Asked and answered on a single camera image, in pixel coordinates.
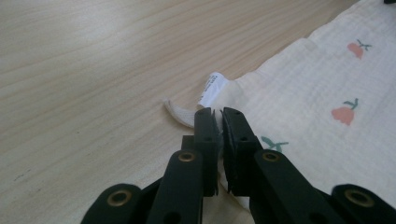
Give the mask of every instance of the white cloth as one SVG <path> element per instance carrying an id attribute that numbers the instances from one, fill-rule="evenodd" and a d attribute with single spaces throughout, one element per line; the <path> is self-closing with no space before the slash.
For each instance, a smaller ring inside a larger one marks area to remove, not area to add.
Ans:
<path id="1" fill-rule="evenodd" d="M 396 206 L 396 6 L 359 1 L 213 97 L 314 187 L 355 184 Z"/>
<path id="2" fill-rule="evenodd" d="M 177 105 L 174 105 L 169 99 L 163 99 L 163 104 L 175 120 L 186 125 L 187 127 L 194 127 L 194 111 L 183 109 Z"/>

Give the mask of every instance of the white tag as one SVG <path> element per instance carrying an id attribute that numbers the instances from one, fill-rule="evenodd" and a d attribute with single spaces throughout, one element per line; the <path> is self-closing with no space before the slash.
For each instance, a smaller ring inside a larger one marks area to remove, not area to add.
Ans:
<path id="1" fill-rule="evenodd" d="M 220 73 L 210 74 L 198 104 L 209 107 L 228 82 L 229 80 Z"/>

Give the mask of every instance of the screw hole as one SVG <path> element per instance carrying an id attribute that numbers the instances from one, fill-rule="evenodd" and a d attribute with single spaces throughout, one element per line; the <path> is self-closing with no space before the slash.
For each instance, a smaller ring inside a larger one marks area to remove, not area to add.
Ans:
<path id="1" fill-rule="evenodd" d="M 195 155 L 190 152 L 183 152 L 180 155 L 178 155 L 178 159 L 180 161 L 193 161 L 195 160 Z"/>
<path id="2" fill-rule="evenodd" d="M 107 203 L 110 206 L 123 206 L 131 200 L 132 193 L 129 190 L 121 189 L 113 192 L 107 198 Z"/>
<path id="3" fill-rule="evenodd" d="M 345 196 L 350 202 L 362 207 L 372 207 L 375 204 L 374 200 L 369 195 L 357 189 L 347 189 L 345 191 Z"/>
<path id="4" fill-rule="evenodd" d="M 176 212 L 170 212 L 163 217 L 164 224 L 177 224 L 180 220 L 180 214 Z"/>
<path id="5" fill-rule="evenodd" d="M 323 216 L 321 213 L 311 213 L 309 215 L 309 219 L 311 219 L 312 223 L 315 224 L 327 224 L 327 218 Z"/>
<path id="6" fill-rule="evenodd" d="M 262 153 L 262 158 L 266 161 L 279 161 L 279 156 L 273 152 Z"/>

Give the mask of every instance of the pink fruit print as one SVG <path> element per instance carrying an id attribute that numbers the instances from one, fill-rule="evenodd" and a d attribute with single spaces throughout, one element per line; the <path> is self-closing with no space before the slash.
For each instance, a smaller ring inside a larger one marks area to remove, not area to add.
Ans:
<path id="1" fill-rule="evenodd" d="M 355 116 L 355 111 L 353 110 L 358 106 L 358 99 L 355 99 L 354 103 L 346 101 L 344 105 L 350 105 L 351 107 L 342 106 L 332 110 L 332 117 L 349 126 Z"/>
<path id="2" fill-rule="evenodd" d="M 361 59 L 361 57 L 363 56 L 363 52 L 364 52 L 363 48 L 367 51 L 372 46 L 362 44 L 361 41 L 359 41 L 359 39 L 358 39 L 358 43 L 359 43 L 359 45 L 356 43 L 350 43 L 347 45 L 347 48 L 350 51 L 352 51 L 356 55 L 356 57 Z"/>

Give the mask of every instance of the wood grain surface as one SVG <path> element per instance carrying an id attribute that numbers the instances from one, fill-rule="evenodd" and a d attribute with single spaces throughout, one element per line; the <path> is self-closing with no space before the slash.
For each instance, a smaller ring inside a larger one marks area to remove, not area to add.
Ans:
<path id="1" fill-rule="evenodd" d="M 208 75 L 255 70 L 355 0 L 0 1 L 0 223 L 79 223 L 163 175 Z M 203 223 L 253 223 L 220 189 Z"/>

